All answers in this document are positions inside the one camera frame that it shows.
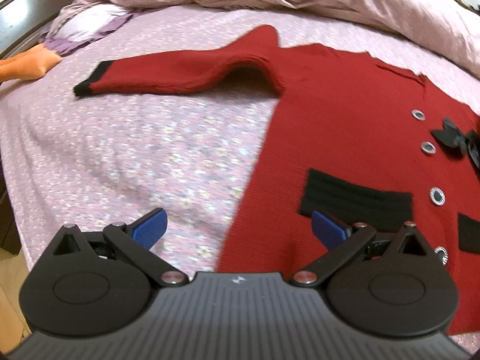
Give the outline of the dark wooden headboard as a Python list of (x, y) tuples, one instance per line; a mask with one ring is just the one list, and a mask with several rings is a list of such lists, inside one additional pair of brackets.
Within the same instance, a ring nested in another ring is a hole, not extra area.
[(34, 46), (41, 30), (72, 0), (1, 0), (1, 57)]

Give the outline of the lilac pillow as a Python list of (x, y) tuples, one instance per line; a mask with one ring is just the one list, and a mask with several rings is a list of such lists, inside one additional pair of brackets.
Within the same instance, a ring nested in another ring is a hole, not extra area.
[(55, 35), (45, 30), (38, 42), (64, 57), (114, 33), (138, 15), (136, 10), (115, 4), (98, 4), (69, 19)]

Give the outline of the pink floral bed sheet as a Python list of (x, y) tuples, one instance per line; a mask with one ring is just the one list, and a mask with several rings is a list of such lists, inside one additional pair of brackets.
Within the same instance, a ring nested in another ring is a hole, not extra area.
[[(299, 269), (290, 276), (218, 270), (279, 101), (258, 69), (238, 67), (194, 94), (74, 92), (101, 62), (216, 50), (264, 25), (275, 28), (283, 48), (321, 44), (366, 53), (427, 77), (479, 117), (479, 81), (441, 55), (356, 24), (286, 11), (154, 10), (66, 57), (38, 81), (5, 84), (1, 160), (30, 271), (65, 224), (100, 232), (162, 208), (168, 227), (151, 252), (189, 278), (157, 291), (123, 328), (98, 336), (31, 330), (10, 359), (469, 357), (452, 339), (456, 314), (446, 331), (377, 336), (340, 319), (319, 291), (293, 285)], [(447, 250), (428, 243), (447, 269)]]

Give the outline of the orange cloth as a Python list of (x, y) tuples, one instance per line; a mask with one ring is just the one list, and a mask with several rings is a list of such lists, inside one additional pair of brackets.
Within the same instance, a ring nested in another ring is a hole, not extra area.
[(40, 79), (61, 60), (57, 52), (46, 48), (41, 43), (16, 56), (2, 59), (1, 82)]

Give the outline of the red knit cardigan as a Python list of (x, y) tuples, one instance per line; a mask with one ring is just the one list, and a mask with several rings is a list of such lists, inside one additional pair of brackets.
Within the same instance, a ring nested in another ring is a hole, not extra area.
[(315, 210), (387, 232), (410, 220), (447, 250), (451, 333), (478, 330), (479, 116), (427, 77), (366, 53), (283, 48), (264, 25), (220, 49), (101, 62), (74, 92), (194, 94), (236, 68), (258, 69), (279, 101), (218, 270), (292, 275), (325, 252)]

